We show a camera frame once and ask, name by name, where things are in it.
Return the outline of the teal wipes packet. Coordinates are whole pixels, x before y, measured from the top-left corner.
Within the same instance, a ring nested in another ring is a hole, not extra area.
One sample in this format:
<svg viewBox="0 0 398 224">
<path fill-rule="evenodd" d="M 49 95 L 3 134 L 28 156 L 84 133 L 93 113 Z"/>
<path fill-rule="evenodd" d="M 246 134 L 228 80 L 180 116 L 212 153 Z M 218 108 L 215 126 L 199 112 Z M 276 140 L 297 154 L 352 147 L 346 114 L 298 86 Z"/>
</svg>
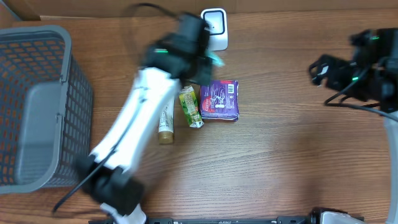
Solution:
<svg viewBox="0 0 398 224">
<path fill-rule="evenodd" d="M 224 61 L 213 51 L 207 51 L 207 56 L 212 59 L 213 65 L 216 67 L 223 67 Z"/>
</svg>

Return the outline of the green yellow drink pouch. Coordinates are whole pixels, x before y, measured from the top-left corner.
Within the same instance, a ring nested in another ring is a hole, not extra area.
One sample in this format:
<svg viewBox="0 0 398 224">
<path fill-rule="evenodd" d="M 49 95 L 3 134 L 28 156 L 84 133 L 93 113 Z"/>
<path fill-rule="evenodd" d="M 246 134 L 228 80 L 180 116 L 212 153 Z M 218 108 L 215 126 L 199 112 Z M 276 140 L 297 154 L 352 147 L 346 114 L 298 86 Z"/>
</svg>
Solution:
<svg viewBox="0 0 398 224">
<path fill-rule="evenodd" d="M 193 87 L 191 85 L 183 87 L 178 97 L 188 125 L 191 128 L 201 128 L 204 122 Z"/>
</svg>

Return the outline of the purple pad package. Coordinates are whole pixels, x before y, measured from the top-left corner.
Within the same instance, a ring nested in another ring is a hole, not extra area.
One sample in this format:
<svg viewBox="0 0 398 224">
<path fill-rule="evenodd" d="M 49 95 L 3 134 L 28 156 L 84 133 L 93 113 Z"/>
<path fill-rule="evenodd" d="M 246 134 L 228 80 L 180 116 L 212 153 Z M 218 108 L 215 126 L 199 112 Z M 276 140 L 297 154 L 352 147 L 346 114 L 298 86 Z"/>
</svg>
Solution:
<svg viewBox="0 0 398 224">
<path fill-rule="evenodd" d="M 203 119 L 237 121 L 239 83 L 237 80 L 212 80 L 200 87 L 200 113 Z"/>
</svg>

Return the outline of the white tube gold cap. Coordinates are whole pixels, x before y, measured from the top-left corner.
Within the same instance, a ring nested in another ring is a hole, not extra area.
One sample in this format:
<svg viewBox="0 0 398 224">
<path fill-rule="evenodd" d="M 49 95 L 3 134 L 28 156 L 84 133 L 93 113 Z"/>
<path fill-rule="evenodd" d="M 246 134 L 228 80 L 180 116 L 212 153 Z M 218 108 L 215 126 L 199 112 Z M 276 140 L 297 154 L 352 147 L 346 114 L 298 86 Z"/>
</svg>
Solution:
<svg viewBox="0 0 398 224">
<path fill-rule="evenodd" d="M 172 98 L 163 108 L 159 119 L 159 144 L 172 144 L 174 142 L 174 104 Z"/>
</svg>

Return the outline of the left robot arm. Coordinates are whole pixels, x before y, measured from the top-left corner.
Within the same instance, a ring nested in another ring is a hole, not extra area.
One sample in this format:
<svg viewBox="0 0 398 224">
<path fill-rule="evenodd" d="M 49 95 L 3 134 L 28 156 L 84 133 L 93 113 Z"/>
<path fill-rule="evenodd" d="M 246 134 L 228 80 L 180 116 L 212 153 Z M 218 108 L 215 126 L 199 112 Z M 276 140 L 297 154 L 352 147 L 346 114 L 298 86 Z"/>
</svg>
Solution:
<svg viewBox="0 0 398 224">
<path fill-rule="evenodd" d="M 129 96 L 113 126 L 75 169 L 79 186 L 111 216 L 112 223 L 145 223 L 144 185 L 133 177 L 162 110 L 183 82 L 207 84 L 213 62 L 210 27 L 196 15 L 180 16 L 178 29 L 148 46 Z"/>
</svg>

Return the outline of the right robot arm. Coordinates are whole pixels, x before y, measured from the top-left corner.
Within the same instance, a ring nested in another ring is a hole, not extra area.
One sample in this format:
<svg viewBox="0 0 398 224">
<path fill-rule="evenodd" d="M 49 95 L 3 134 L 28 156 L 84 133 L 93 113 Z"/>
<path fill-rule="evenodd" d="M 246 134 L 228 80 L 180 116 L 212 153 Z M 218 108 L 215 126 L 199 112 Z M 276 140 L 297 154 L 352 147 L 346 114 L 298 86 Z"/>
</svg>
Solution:
<svg viewBox="0 0 398 224">
<path fill-rule="evenodd" d="M 325 106 L 351 108 L 384 117 L 391 159 L 387 223 L 397 223 L 397 29 L 368 29 L 350 37 L 354 54 L 343 60 L 324 54 L 313 62 L 311 82 L 336 94 Z"/>
</svg>

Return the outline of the white barcode scanner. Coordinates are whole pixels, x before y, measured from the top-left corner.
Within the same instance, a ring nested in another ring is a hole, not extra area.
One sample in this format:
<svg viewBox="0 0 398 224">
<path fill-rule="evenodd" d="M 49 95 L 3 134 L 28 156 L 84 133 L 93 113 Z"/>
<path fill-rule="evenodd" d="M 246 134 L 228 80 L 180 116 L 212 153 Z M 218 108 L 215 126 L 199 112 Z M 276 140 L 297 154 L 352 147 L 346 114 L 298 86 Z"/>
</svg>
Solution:
<svg viewBox="0 0 398 224">
<path fill-rule="evenodd" d="M 228 23 L 227 13 L 222 8 L 209 8 L 201 12 L 210 28 L 209 50 L 221 51 L 228 47 Z"/>
</svg>

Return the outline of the grey plastic basket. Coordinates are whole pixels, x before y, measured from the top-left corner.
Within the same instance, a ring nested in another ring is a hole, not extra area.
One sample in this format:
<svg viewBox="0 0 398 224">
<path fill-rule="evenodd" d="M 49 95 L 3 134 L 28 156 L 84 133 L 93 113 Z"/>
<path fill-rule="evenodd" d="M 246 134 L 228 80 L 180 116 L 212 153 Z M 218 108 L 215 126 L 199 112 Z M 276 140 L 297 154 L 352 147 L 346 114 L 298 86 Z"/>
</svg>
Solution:
<svg viewBox="0 0 398 224">
<path fill-rule="evenodd" d="M 77 182 L 90 152 L 93 89 L 60 26 L 1 31 L 1 193 Z"/>
</svg>

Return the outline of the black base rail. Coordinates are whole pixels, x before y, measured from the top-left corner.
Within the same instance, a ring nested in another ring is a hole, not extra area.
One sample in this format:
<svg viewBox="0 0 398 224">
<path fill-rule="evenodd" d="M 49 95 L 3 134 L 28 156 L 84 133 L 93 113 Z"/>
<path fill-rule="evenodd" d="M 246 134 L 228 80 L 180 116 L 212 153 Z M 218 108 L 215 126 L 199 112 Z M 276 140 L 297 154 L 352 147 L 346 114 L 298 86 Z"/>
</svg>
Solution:
<svg viewBox="0 0 398 224">
<path fill-rule="evenodd" d="M 236 220 L 211 220 L 211 219 L 184 219 L 171 218 L 146 218 L 144 224 L 321 224 L 321 212 L 331 212 L 349 218 L 349 223 L 364 223 L 364 217 L 352 217 L 348 213 L 331 208 L 315 207 L 307 216 L 279 216 L 269 219 L 236 219 Z"/>
</svg>

